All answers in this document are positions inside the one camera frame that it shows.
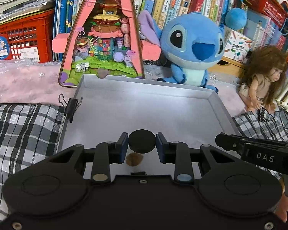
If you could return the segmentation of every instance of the silver tray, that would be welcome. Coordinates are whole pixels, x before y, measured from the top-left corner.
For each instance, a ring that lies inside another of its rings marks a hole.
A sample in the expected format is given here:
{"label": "silver tray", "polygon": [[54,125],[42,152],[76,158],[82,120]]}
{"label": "silver tray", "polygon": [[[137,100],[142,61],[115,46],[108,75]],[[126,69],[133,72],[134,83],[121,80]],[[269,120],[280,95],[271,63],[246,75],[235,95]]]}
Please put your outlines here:
{"label": "silver tray", "polygon": [[[109,75],[99,79],[84,74],[74,98],[83,100],[73,122],[66,120],[64,124],[59,151],[74,144],[95,148],[101,142],[116,142],[122,132],[130,134],[137,129],[162,132],[168,141],[181,141],[191,148],[216,146],[215,136],[220,132],[239,135],[218,95],[205,88]],[[136,167],[111,164],[111,179],[116,174],[139,171],[174,174],[173,164],[160,163],[156,148],[143,156]],[[84,178],[90,177],[91,167],[87,165]],[[197,164],[193,167],[195,177],[200,177]]]}

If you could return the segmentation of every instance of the human hand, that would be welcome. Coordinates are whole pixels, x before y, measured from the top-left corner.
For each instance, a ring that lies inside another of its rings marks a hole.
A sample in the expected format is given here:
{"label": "human hand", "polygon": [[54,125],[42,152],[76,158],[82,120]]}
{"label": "human hand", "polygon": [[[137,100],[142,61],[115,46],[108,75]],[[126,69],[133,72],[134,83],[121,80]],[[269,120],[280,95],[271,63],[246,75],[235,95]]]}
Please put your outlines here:
{"label": "human hand", "polygon": [[255,99],[251,99],[252,104],[253,104],[253,108],[259,110],[261,108],[261,103],[258,101],[257,98]]}

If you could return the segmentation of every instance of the checkered fabric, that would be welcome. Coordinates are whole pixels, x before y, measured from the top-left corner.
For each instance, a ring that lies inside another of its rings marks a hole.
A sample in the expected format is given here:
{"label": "checkered fabric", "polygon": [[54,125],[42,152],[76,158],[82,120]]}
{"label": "checkered fabric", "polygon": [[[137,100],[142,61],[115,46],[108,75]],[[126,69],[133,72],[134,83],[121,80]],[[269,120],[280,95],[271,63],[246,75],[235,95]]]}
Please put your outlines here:
{"label": "checkered fabric", "polygon": [[[233,117],[233,120],[242,136],[288,142],[288,130],[282,121],[282,113],[284,111],[280,110],[272,115],[266,109],[261,108],[256,113],[246,112]],[[282,174],[276,171],[259,168],[270,172],[277,179],[282,177]]]}
{"label": "checkered fabric", "polygon": [[56,152],[63,113],[63,107],[53,105],[0,104],[0,221],[9,214],[2,185],[11,174]]}

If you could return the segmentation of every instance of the doll hair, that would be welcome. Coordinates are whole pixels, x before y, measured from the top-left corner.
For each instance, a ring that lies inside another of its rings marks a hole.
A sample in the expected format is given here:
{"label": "doll hair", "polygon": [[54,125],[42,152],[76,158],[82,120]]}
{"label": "doll hair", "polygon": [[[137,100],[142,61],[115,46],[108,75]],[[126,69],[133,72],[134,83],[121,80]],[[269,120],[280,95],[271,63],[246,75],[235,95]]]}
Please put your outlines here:
{"label": "doll hair", "polygon": [[268,77],[272,68],[277,68],[283,72],[278,81],[271,83],[269,92],[265,98],[267,104],[272,103],[277,91],[285,81],[285,73],[288,69],[286,53],[283,53],[277,47],[272,45],[257,48],[250,56],[246,70],[240,80],[241,84],[245,83],[250,87],[255,74],[262,74],[263,76]]}

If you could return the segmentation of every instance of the black round object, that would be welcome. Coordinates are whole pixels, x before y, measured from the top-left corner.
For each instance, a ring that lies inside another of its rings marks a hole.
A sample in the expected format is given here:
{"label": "black round object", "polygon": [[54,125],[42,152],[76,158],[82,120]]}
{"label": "black round object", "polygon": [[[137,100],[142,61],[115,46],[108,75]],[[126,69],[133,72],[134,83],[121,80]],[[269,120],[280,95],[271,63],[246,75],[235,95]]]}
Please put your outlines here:
{"label": "black round object", "polygon": [[212,208],[237,216],[266,213],[282,196],[274,176],[243,162],[213,165],[199,180],[198,191]]}
{"label": "black round object", "polygon": [[6,180],[3,197],[12,212],[47,216],[76,205],[87,190],[84,179],[62,163],[28,167]]}
{"label": "black round object", "polygon": [[136,130],[129,135],[128,144],[136,153],[151,152],[156,146],[156,136],[148,130]]}

